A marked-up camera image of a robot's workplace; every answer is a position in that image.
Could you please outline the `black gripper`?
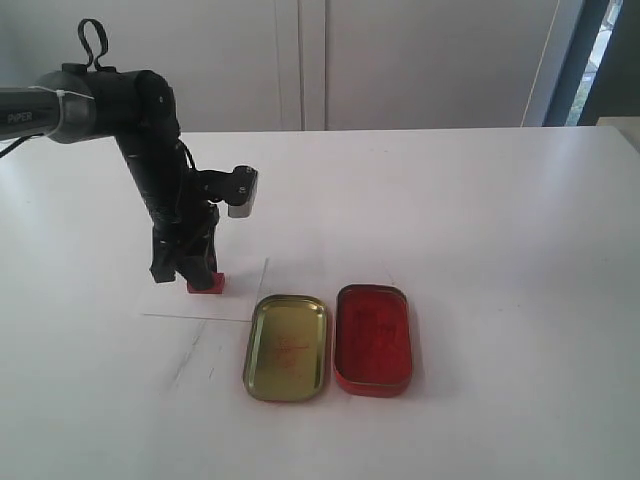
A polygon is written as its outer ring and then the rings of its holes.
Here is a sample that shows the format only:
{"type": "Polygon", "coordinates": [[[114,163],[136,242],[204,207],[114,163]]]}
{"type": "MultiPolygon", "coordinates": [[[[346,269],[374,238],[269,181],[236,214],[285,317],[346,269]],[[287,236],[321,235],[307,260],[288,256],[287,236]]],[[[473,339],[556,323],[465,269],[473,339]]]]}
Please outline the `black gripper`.
{"type": "Polygon", "coordinates": [[[156,284],[175,281],[178,273],[194,286],[210,281],[217,272],[215,233],[219,209],[208,201],[182,207],[176,221],[155,220],[152,227],[152,263],[156,284]]]}

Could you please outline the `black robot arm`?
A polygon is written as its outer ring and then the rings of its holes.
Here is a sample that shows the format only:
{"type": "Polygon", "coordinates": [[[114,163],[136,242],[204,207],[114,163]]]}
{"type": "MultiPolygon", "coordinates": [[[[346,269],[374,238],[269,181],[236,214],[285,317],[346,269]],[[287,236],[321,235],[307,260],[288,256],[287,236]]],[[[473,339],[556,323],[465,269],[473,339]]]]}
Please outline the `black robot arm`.
{"type": "Polygon", "coordinates": [[[180,135],[173,90],[150,70],[66,64],[33,86],[1,91],[7,152],[35,137],[60,144],[114,138],[152,220],[154,281],[182,276],[195,292],[214,291],[219,212],[180,135]]]}

